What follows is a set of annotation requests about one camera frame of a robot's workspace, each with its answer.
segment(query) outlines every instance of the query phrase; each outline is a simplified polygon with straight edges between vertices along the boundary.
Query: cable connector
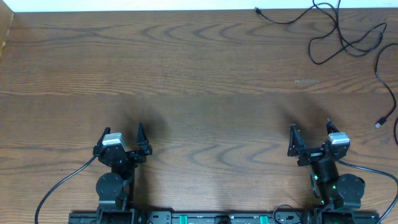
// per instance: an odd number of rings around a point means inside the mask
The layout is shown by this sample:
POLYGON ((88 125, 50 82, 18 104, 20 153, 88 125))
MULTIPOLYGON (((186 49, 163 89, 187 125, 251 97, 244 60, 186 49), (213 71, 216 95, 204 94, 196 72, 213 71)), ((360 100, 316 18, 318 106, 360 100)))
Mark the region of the cable connector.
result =
POLYGON ((387 118, 385 118, 385 117, 380 118, 377 121, 377 123, 375 124, 375 127, 380 128, 386 121, 387 121, 387 118))
POLYGON ((254 10, 255 10, 255 12, 256 12, 257 14, 261 14, 261 10, 260 10, 259 8, 255 7, 254 10))

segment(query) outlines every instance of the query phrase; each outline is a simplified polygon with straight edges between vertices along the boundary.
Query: green component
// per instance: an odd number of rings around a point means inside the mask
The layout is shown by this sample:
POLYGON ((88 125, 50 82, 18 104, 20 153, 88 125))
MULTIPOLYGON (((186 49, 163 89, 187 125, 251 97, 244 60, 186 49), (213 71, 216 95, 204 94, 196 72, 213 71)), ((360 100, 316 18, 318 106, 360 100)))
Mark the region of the green component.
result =
POLYGON ((269 224, 267 216, 260 216, 260 224, 269 224))
POLYGON ((180 215, 180 224, 188 224, 188 216, 180 215))

